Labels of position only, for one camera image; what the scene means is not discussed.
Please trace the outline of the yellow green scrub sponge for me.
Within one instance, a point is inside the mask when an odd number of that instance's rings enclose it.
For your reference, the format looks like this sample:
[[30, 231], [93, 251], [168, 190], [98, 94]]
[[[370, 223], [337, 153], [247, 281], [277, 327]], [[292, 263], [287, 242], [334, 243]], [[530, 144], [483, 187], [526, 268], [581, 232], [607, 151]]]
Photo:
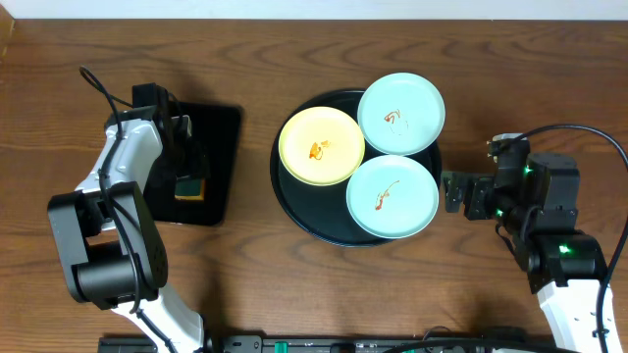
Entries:
[[203, 201], [205, 198], [205, 179], [179, 179], [175, 184], [175, 199], [180, 201]]

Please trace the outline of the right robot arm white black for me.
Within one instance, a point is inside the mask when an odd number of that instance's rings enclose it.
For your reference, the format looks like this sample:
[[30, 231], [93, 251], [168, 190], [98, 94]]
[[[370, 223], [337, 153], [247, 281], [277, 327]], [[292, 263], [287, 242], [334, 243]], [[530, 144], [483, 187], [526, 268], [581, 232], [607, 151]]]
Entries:
[[598, 295], [609, 266], [599, 243], [576, 228], [580, 173], [573, 158], [505, 152], [492, 175], [445, 172], [445, 209], [470, 221], [494, 219], [537, 296], [557, 347], [621, 351], [612, 293]]

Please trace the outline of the yellow plate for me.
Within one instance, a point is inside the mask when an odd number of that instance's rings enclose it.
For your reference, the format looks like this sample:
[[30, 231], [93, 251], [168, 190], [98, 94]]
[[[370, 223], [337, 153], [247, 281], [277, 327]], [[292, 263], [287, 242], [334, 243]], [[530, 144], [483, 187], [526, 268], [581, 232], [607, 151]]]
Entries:
[[288, 119], [279, 135], [283, 166], [309, 185], [329, 186], [348, 179], [364, 154], [365, 140], [357, 122], [336, 108], [302, 110]]

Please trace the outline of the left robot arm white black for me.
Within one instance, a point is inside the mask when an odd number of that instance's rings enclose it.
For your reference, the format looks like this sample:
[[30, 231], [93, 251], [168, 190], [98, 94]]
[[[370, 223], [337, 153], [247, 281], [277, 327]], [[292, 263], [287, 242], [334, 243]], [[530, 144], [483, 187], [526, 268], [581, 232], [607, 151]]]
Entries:
[[165, 246], [143, 191], [157, 163], [171, 161], [183, 113], [175, 98], [136, 99], [114, 111], [106, 141], [77, 188], [53, 196], [47, 207], [71, 296], [122, 316], [159, 352], [202, 352], [201, 315], [168, 283]]

